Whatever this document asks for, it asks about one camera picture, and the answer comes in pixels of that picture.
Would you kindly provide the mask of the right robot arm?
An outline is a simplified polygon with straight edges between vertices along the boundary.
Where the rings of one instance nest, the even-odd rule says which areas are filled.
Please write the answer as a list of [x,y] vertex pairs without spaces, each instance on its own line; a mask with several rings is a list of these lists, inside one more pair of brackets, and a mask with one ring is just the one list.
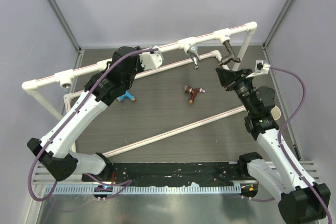
[[247,116],[245,128],[270,157],[275,170],[268,168],[258,153],[241,155],[237,173],[242,179],[257,179],[273,196],[285,223],[309,223],[327,218],[331,196],[326,184],[318,184],[296,159],[282,137],[282,129],[271,111],[275,107],[275,91],[267,86],[253,86],[251,69],[232,71],[216,68],[221,86],[234,91]]

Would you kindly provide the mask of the white PVC pipe frame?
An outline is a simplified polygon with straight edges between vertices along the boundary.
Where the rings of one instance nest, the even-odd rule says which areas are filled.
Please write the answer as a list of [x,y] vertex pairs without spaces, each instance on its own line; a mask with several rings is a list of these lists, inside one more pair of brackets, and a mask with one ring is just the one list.
[[[115,99],[131,88],[134,80],[214,57],[221,66],[234,62],[237,69],[257,30],[256,22],[225,28],[206,35],[188,37],[163,46],[122,47],[107,60],[94,65],[57,72],[52,76],[25,81],[22,89],[35,98],[60,122],[39,141],[52,157],[65,158],[84,129]],[[80,92],[77,105],[62,116],[39,93],[39,88],[58,83],[70,88],[73,79],[93,73],[93,82]]]

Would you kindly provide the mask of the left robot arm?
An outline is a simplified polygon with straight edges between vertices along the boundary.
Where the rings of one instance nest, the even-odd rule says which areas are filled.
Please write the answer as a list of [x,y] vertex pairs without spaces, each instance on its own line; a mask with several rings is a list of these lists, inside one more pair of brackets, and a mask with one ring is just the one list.
[[91,174],[105,182],[113,165],[101,153],[92,155],[71,151],[84,129],[112,102],[131,88],[135,75],[144,70],[140,47],[121,47],[113,53],[104,71],[94,74],[76,105],[42,138],[31,138],[27,147],[37,160],[60,182],[72,174]]

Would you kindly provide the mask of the dark bronze faucet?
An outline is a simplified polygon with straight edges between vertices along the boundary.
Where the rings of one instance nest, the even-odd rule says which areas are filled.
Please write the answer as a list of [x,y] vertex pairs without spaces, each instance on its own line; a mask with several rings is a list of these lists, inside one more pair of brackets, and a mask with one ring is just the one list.
[[219,66],[224,66],[227,65],[230,62],[234,62],[234,63],[241,63],[241,59],[239,57],[236,56],[236,54],[234,53],[232,46],[229,42],[229,40],[226,40],[223,42],[224,47],[226,48],[228,55],[221,59],[218,63]]

